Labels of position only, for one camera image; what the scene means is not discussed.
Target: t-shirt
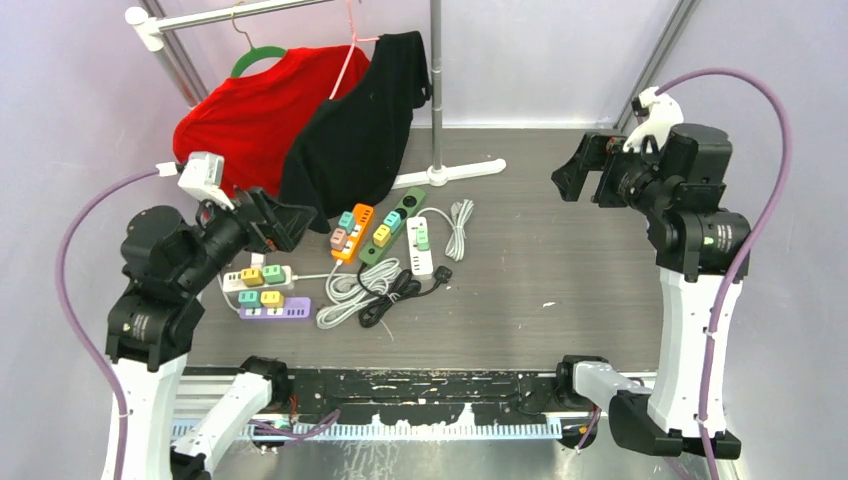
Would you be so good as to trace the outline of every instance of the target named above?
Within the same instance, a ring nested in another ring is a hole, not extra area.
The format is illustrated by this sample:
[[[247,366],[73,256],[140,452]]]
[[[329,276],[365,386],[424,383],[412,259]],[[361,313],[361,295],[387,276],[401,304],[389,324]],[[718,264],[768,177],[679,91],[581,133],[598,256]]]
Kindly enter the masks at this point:
[[[371,66],[347,95],[325,100],[286,157],[279,199],[311,205],[310,228],[356,203],[376,205],[391,190],[409,139],[412,110],[430,99],[424,42],[418,32],[382,35]]]
[[[228,78],[177,125],[177,160],[198,150],[223,155],[227,195],[234,196],[234,186],[262,187],[276,197],[286,153],[332,93],[348,50],[350,45],[293,48],[264,72]],[[359,82],[368,64],[354,49],[338,95]]]

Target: clothing rack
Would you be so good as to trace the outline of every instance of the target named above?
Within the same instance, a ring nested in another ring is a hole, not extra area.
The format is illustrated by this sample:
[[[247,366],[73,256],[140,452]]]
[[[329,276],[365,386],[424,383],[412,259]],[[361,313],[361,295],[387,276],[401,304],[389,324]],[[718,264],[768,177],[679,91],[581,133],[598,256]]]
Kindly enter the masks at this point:
[[[330,0],[263,0],[255,3],[237,5],[209,12],[193,13],[180,17],[152,17],[148,10],[163,12],[158,0],[144,0],[143,7],[130,7],[124,15],[127,23],[135,28],[147,49],[156,55],[162,68],[179,89],[190,107],[200,103],[207,95],[208,89],[203,85],[195,72],[194,65],[188,53],[179,44],[175,36],[168,32],[182,28],[196,27],[210,23],[228,21],[231,18],[248,17],[263,13],[304,7]],[[441,186],[450,180],[479,177],[499,173],[506,168],[503,159],[488,162],[472,163],[456,167],[446,167],[442,164],[442,1],[430,0],[430,72],[433,82],[432,90],[432,165],[424,171],[398,175],[392,186],[409,188],[415,185]]]

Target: red shirt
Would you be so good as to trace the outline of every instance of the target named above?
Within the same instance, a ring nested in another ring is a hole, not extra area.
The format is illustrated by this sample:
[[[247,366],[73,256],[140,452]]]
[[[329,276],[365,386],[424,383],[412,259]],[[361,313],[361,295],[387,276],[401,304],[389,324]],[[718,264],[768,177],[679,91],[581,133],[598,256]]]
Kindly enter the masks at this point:
[[[226,79],[177,125],[177,160],[186,161],[194,151],[223,155],[221,189],[227,195],[238,186],[262,187],[277,197],[286,153],[330,96],[349,49],[294,48],[262,73]],[[368,64],[355,48],[337,98],[359,83]]]

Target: black shirt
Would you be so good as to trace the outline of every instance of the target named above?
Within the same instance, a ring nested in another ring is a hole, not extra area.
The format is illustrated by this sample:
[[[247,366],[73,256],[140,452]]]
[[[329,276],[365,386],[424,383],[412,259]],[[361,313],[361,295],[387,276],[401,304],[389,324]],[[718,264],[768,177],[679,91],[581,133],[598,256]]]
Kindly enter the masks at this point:
[[[359,84],[340,99],[325,100],[295,138],[280,201],[316,207],[310,228],[319,233],[329,233],[327,219],[357,203],[380,203],[400,169],[412,110],[429,99],[421,34],[380,36]]]

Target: orange power strip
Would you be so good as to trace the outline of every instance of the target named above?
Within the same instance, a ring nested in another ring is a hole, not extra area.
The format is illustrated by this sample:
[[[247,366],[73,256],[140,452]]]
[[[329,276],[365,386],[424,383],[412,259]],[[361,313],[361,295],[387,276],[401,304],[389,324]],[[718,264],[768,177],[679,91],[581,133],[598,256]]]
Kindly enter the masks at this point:
[[[365,236],[365,232],[368,231],[368,225],[371,224],[371,217],[374,216],[374,209],[368,205],[357,203],[356,206],[353,207],[352,213],[353,220],[356,222],[356,225],[353,227],[353,231],[350,232],[350,235],[348,235],[344,249],[342,249],[342,251],[330,250],[330,253],[333,254],[333,258],[341,260],[346,264],[350,264],[353,261],[353,256],[356,253],[356,247],[359,246],[359,240]]]

